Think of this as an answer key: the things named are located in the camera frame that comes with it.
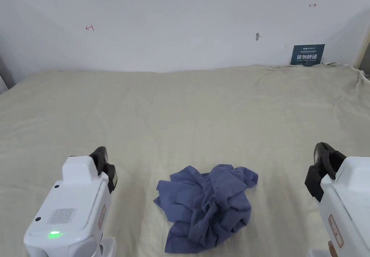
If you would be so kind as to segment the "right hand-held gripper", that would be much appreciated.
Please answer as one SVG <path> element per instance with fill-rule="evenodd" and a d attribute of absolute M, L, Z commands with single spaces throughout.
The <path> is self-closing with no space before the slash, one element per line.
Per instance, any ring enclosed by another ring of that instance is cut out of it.
<path fill-rule="evenodd" d="M 370 158 L 317 143 L 305 185 L 339 257 L 370 255 Z"/>

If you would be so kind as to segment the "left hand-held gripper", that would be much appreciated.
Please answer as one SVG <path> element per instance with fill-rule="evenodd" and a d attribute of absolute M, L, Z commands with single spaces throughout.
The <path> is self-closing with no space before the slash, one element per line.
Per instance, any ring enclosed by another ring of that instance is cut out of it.
<path fill-rule="evenodd" d="M 107 149 L 70 156 L 24 235 L 30 257 L 114 257 L 117 242 L 104 225 L 117 185 Z"/>

